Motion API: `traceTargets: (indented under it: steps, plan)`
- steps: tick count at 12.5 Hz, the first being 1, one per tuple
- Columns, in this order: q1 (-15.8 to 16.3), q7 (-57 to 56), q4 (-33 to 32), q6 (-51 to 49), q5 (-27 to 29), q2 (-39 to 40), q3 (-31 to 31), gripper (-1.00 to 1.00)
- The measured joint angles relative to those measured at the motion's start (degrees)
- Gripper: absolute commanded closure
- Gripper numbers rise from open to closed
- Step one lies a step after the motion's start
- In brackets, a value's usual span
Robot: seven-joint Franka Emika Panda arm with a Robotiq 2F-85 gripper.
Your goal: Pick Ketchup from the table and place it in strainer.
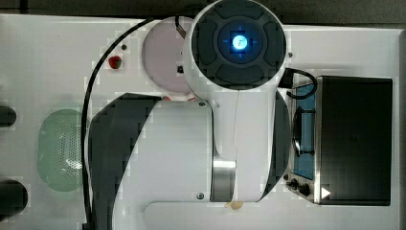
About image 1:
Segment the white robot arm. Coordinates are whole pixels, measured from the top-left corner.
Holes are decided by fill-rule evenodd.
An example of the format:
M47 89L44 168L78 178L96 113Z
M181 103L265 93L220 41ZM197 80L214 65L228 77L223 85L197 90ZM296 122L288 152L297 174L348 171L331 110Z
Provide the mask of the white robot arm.
M276 15L255 0L216 0L188 27L181 58L192 101L125 93L93 117L83 230L147 230L154 203L258 202L282 177L291 125Z

